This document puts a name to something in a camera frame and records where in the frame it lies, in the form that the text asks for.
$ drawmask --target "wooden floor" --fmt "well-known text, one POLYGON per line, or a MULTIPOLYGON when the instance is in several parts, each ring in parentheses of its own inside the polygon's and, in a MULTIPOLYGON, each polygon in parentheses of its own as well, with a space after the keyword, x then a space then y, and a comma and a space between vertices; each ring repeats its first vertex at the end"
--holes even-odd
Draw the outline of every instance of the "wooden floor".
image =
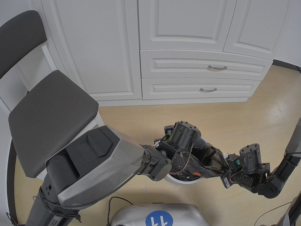
MULTIPOLYGON (((105 124, 131 136, 140 144, 153 144, 162 137, 165 125, 183 120, 197 126, 204 138, 225 153, 239 153, 249 144, 259 143, 262 162, 270 162, 273 170, 283 159, 284 150, 301 117, 301 74, 272 66, 254 95, 247 102, 188 105, 146 105, 100 107, 105 124)), ((253 226, 264 212, 291 201, 301 190, 301 166, 288 179, 281 194, 274 199, 233 185, 225 189, 220 178, 204 179, 188 186, 173 185, 166 180, 153 182, 146 176, 135 176, 114 193, 134 204, 153 202, 190 203, 205 214, 213 226, 253 226)), ((26 178, 16 163, 15 201, 19 223, 25 223, 42 181, 26 178)), ((109 197, 80 211, 82 224, 105 226, 109 197)), ((112 201, 111 215, 125 202, 112 201)), ((276 209, 256 225, 276 224, 286 207, 276 209)))

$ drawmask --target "metal handle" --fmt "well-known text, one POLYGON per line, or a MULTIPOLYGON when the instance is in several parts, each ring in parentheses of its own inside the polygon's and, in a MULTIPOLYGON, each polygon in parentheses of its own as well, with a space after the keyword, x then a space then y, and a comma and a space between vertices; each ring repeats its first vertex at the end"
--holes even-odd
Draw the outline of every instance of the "metal handle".
POLYGON ((200 91, 203 91, 203 92, 213 92, 213 91, 216 91, 217 88, 214 88, 214 89, 203 89, 201 88, 200 91))
POLYGON ((225 67, 223 67, 223 68, 218 68, 218 67, 213 67, 213 66, 209 65, 208 68, 214 69, 214 70, 226 70, 226 69, 227 69, 227 66, 225 66, 225 67))

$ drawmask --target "drawer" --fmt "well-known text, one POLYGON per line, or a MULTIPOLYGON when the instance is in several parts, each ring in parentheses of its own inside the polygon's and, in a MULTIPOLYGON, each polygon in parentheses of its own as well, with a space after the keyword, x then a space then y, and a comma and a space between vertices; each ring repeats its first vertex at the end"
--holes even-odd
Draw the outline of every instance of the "drawer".
POLYGON ((271 60, 226 52, 141 50, 142 78, 227 78, 261 81, 271 60))
POLYGON ((260 81, 216 78, 142 79, 143 99, 250 97, 260 81))

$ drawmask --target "gray chair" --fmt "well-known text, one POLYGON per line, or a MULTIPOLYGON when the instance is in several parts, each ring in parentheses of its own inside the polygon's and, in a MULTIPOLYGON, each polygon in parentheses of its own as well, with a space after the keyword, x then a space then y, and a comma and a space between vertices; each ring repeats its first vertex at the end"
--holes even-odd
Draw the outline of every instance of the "gray chair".
POLYGON ((25 175, 45 176, 45 161, 94 126, 103 125, 98 103, 56 70, 40 15, 26 11, 0 27, 0 78, 41 46, 53 72, 9 114, 12 141, 25 175))

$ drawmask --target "trash bag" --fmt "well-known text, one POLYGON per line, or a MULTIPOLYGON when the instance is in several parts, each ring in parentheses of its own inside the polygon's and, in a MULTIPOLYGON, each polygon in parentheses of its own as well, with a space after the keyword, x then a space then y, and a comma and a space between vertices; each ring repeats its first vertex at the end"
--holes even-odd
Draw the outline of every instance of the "trash bag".
POLYGON ((175 153, 171 153, 170 148, 159 146, 157 149, 172 160, 170 174, 181 181, 193 181, 199 177, 220 177, 230 169, 223 153, 210 143, 197 143, 193 146, 191 155, 190 150, 175 155, 175 153))

